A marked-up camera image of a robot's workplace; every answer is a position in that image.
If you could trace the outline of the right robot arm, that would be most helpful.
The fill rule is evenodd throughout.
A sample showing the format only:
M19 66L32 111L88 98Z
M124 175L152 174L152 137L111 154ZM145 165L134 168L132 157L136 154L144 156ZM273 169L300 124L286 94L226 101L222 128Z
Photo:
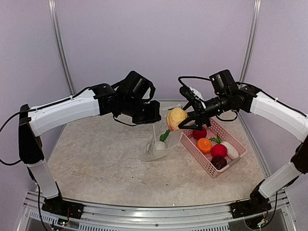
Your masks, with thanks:
M264 90L235 81L231 72L226 69L207 78L211 82L215 97L205 100L202 94L193 87L188 87L178 78L180 94L188 103L185 108L193 111L179 124L180 129L202 130L204 125L211 126L210 118L218 117L228 111L243 111L263 118L283 129L298 140L291 160L263 180L251 193L252 199L246 203L249 213L255 214L265 205L265 199L292 184L299 176L308 172L308 116L270 96Z

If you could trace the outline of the red apple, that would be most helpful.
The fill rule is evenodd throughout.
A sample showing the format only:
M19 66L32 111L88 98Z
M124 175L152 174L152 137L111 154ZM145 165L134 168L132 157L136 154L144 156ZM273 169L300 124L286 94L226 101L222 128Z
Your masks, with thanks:
M199 139L206 138L207 130L203 128L202 130L193 130L192 132L193 138L198 141Z

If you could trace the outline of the clear dotted zip bag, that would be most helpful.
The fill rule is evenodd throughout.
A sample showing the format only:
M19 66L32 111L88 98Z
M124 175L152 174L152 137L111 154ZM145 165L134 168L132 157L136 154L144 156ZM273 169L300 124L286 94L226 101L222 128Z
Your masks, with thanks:
M176 102L160 103L161 120L151 124L151 135L146 144L140 148L141 161L154 161L165 157L177 146L182 138L182 131L171 131L167 126L167 115L174 108L181 108L182 105Z

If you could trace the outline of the orange fruit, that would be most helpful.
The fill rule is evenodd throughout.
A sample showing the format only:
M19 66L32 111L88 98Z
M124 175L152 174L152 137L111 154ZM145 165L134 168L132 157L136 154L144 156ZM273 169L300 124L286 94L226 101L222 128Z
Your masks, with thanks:
M199 149L199 151L202 154L206 155L206 154L211 153L212 143L207 138L200 138L196 143L196 147Z

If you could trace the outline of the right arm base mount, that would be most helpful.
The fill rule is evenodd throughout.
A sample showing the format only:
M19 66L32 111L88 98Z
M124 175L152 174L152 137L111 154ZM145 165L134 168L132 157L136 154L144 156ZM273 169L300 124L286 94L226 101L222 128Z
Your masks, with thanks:
M258 191L259 187L260 184L252 190L249 199L243 201L238 200L230 204L232 218L251 216L272 209L269 198L261 195Z

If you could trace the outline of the white radish with leaves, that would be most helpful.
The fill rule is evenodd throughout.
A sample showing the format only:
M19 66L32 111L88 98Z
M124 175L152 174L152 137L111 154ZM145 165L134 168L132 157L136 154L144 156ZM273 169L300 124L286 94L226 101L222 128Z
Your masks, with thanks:
M170 146L171 141L171 130L167 129L162 134L160 134L156 141L155 141L155 149L160 150L167 150Z

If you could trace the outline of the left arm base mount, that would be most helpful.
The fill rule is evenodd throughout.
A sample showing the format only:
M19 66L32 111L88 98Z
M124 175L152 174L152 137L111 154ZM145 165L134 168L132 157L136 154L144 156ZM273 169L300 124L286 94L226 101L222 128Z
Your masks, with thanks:
M63 199L61 192L51 199L44 199L42 210L62 217L81 219L84 205Z

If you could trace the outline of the dark purple fruit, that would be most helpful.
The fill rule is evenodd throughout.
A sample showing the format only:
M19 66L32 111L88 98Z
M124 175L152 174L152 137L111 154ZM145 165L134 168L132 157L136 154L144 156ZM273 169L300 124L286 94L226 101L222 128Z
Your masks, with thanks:
M215 156L211 160L211 164L217 169L221 170L227 165L227 160L222 156Z

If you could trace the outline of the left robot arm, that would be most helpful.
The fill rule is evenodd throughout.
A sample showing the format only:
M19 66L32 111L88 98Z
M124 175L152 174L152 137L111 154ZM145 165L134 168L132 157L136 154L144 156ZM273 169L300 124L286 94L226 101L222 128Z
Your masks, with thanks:
M41 135L56 127L87 117L112 114L131 117L130 126L152 124L161 120L160 103L153 99L153 83L130 71L113 85L102 83L85 87L75 95L41 106L29 107L10 116L19 116L18 148L20 161L26 164L48 205L57 214L67 210L67 202L60 198L58 188L42 150Z

